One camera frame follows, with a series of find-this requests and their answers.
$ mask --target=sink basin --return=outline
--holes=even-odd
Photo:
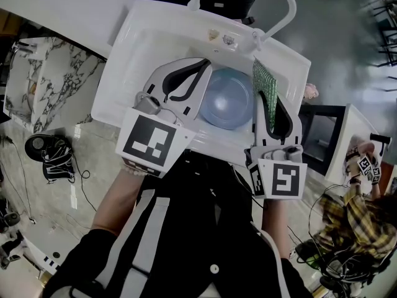
[[[246,25],[203,10],[135,0],[105,66],[92,117],[121,127],[126,109],[134,106],[135,95],[143,90],[152,72],[187,57],[207,58],[213,70],[229,67],[249,76],[257,57],[277,79],[279,93],[298,113],[310,61],[272,38],[265,41],[260,52],[239,52],[239,43],[252,32]],[[254,142],[252,120],[234,130],[217,128],[200,114],[196,122],[200,130],[190,149],[245,165],[244,149]]]

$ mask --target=blue plate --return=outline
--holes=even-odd
[[[201,115],[214,126],[235,129],[248,122],[253,112],[250,77],[232,68],[214,71],[200,107]]]

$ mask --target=button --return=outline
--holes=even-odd
[[[213,274],[218,274],[218,273],[219,273],[219,267],[218,267],[218,265],[215,265],[215,264],[211,265],[210,271],[211,271],[211,273],[213,273]]]

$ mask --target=floor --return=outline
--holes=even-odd
[[[393,116],[396,115],[397,93],[385,93],[383,89],[397,87],[396,83],[386,79],[388,75],[397,76],[397,68],[373,66],[384,57],[376,52],[376,27],[368,16],[368,9],[362,9],[363,3],[362,0],[297,0],[296,18],[275,38],[311,60],[308,82],[315,84],[320,93],[319,98],[311,101],[313,104],[346,105],[352,102],[380,133],[391,134],[396,126]],[[267,30],[286,11],[284,0],[257,0],[251,14],[257,19],[254,25]],[[83,184],[87,198],[95,207],[120,169],[120,158],[115,154],[118,132],[117,128],[96,121],[60,130],[71,140],[80,170],[87,169],[91,173]],[[91,225],[95,214],[83,195],[80,177],[77,175],[74,184],[78,206],[73,209],[71,184],[66,180],[47,184],[41,164],[25,154],[24,143],[30,133],[10,121],[0,125],[0,135],[12,138],[24,165],[31,209],[16,148],[8,143],[0,148],[2,168],[9,177],[4,181],[3,190],[17,210],[28,212],[35,220],[50,217],[80,239],[87,233],[86,227]],[[326,182],[319,183],[321,181],[316,173],[309,171],[303,201],[289,204],[289,225],[302,240],[308,238],[310,207],[327,186]],[[260,223],[261,209],[253,206],[254,220]],[[26,215],[22,217],[20,228],[26,230],[30,222]],[[321,216],[316,210],[312,214],[313,230],[319,228],[320,223]],[[315,278],[313,271],[306,265],[294,264],[309,286]]]
[[[352,103],[380,134],[397,137],[397,67],[377,68],[386,61],[378,54],[381,44],[372,7],[374,0],[296,0],[295,18],[274,38],[311,61],[308,83],[319,97],[311,104]],[[286,0],[256,0],[250,14],[252,26],[269,30],[288,10]],[[385,161],[397,163],[397,149]]]

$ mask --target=marble surface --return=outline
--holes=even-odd
[[[17,51],[3,111],[32,133],[91,121],[104,61],[56,37],[20,42],[33,53]]]

